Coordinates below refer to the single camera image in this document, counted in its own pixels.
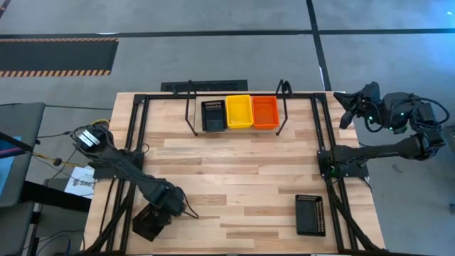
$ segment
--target yellow cable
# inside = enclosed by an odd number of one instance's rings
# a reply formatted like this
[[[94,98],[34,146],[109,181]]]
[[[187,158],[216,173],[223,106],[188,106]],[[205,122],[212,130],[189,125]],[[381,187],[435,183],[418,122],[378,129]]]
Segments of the yellow cable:
[[[45,159],[45,160],[49,160],[49,161],[55,162],[54,158],[46,156],[45,154],[40,154],[40,153],[33,152],[33,155],[37,156],[37,157],[40,157],[42,159]],[[65,162],[65,161],[62,161],[62,164],[65,165],[65,166],[72,166],[72,167],[85,167],[82,164],[74,164],[74,163],[69,163],[69,162]]]
[[[98,120],[93,121],[91,125],[98,124],[100,122],[106,122],[108,124],[111,124],[111,122],[108,119],[98,119]]]

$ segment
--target white paper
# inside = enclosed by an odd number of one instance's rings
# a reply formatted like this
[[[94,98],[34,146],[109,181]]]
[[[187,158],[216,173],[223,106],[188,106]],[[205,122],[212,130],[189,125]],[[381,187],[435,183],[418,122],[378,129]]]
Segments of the white paper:
[[[89,166],[75,167],[71,174],[72,178],[66,184],[65,192],[92,199],[95,190],[94,171]]]

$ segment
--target table leg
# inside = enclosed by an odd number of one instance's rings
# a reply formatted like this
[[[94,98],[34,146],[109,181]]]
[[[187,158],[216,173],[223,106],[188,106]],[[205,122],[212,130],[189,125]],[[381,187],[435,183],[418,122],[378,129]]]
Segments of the table leg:
[[[82,212],[88,212],[92,202],[92,200],[83,196],[76,196],[30,181],[24,181],[23,183],[21,201],[33,201],[35,203]]]

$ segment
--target butcher block tabletop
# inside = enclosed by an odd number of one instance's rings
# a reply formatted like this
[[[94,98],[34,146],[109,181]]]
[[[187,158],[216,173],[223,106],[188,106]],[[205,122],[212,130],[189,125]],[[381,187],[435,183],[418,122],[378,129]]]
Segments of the butcher block tabletop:
[[[134,94],[117,94],[109,129],[118,148],[125,145]],[[346,130],[338,128],[344,110],[332,92],[326,94],[336,143],[358,146],[353,124]],[[141,108],[142,105],[136,118],[133,145]],[[325,144],[330,145],[320,103],[318,108]],[[153,242],[132,232],[130,225],[127,254],[337,252],[326,184],[316,158],[319,145],[310,100],[287,100],[287,109],[289,119],[279,136],[274,132],[220,132],[195,137],[185,121],[186,100],[151,100],[144,136],[150,149],[145,153],[144,173],[180,186],[200,218],[195,220],[186,215],[173,218],[172,224]],[[195,110],[196,100],[190,100],[192,122]],[[281,100],[279,116],[282,122]],[[345,182],[352,216],[372,242],[384,247],[370,189],[359,178],[345,178]],[[110,184],[110,180],[96,184],[85,227],[87,246],[99,234]],[[116,187],[115,184],[110,195],[105,225],[111,218]],[[323,197],[325,237],[296,234],[296,194]],[[132,216],[147,203],[136,189]],[[341,215],[340,222],[344,245],[349,248]],[[119,248],[122,227],[123,219],[117,226],[114,250]]]

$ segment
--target black metal bracket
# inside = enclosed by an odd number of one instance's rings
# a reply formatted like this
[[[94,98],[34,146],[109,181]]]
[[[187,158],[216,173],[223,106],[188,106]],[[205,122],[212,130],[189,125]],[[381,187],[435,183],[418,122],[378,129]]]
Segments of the black metal bracket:
[[[327,102],[327,95],[325,93],[315,93],[314,97],[320,102]]]
[[[367,178],[369,177],[366,164],[358,164],[352,161],[347,164],[339,165],[338,169],[332,164],[332,151],[322,150],[317,152],[319,172],[324,179],[340,178],[342,176],[349,178]]]
[[[193,82],[191,80],[188,81],[188,93],[186,95],[186,110],[185,110],[185,121],[188,124],[188,126],[191,128],[191,131],[193,132],[194,136],[198,136],[198,133],[194,130],[193,125],[191,125],[190,120],[188,120],[188,112],[189,112],[189,107],[190,107],[190,91],[194,92],[194,97],[198,96],[198,93],[196,92]]]
[[[278,87],[277,87],[277,91],[275,92],[275,95],[278,97],[278,92],[279,92],[279,89],[282,89],[282,95],[283,95],[283,106],[284,106],[284,120],[283,120],[283,123],[279,126],[279,130],[277,132],[277,136],[279,136],[279,134],[282,132],[283,130],[283,127],[284,125],[286,124],[287,122],[287,104],[286,104],[286,98],[287,97],[292,97],[292,88],[291,88],[291,84],[286,81],[286,82],[283,82],[283,80],[281,79],[278,83]]]
[[[137,105],[143,102],[146,98],[146,95],[134,95],[133,105]]]

